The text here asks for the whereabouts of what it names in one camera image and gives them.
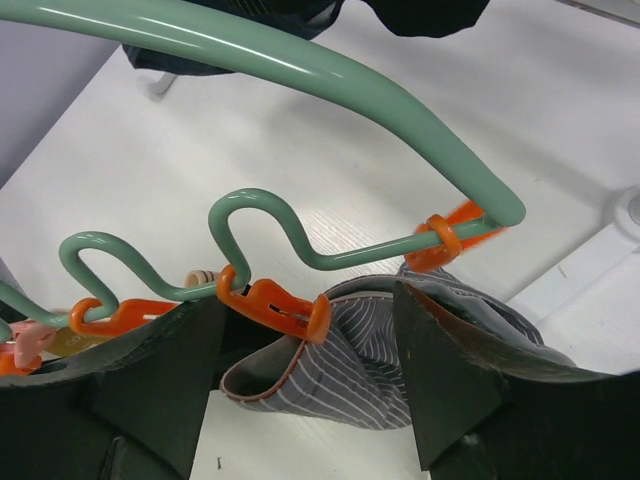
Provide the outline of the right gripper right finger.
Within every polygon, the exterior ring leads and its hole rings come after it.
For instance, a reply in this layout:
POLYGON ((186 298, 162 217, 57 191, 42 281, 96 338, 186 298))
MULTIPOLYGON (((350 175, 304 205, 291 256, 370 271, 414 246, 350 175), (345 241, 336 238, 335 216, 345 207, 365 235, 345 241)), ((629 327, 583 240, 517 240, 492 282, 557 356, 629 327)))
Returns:
POLYGON ((435 479, 635 479, 639 375, 565 365, 394 287, 418 457, 435 479))

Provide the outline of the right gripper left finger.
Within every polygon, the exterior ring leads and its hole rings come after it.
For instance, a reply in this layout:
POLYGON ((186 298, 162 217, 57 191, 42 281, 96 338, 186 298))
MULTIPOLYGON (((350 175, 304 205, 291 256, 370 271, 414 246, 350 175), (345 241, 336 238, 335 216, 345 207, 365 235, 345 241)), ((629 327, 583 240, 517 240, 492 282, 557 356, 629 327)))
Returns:
POLYGON ((121 337, 1 380, 4 479, 187 479, 225 309, 183 304, 121 337))

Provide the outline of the grey striped underwear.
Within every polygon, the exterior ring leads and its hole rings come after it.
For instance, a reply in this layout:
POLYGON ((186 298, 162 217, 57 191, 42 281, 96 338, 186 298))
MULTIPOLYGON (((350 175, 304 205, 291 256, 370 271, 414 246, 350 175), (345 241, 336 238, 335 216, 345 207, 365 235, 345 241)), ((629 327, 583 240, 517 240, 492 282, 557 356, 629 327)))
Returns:
POLYGON ((527 319, 442 268, 367 275, 331 287, 331 325, 321 344, 284 336, 243 355, 215 381, 237 405, 259 412, 314 417, 369 430, 410 425, 395 339, 393 288, 406 282, 449 312, 515 346, 559 364, 527 319))

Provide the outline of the black underwear beige waistband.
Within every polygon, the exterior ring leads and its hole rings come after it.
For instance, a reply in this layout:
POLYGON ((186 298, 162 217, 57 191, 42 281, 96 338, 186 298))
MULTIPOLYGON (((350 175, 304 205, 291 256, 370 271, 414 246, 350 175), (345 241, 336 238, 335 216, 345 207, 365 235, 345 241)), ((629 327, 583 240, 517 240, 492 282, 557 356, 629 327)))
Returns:
MULTIPOLYGON (((218 276, 219 273, 215 271, 193 270, 187 274, 184 286, 194 287, 196 285, 211 283, 214 282, 218 276)), ((68 357, 103 344, 109 339, 110 336, 78 334, 73 333, 71 328, 63 328, 56 334, 54 341, 46 348, 46 351, 57 357, 68 357)))

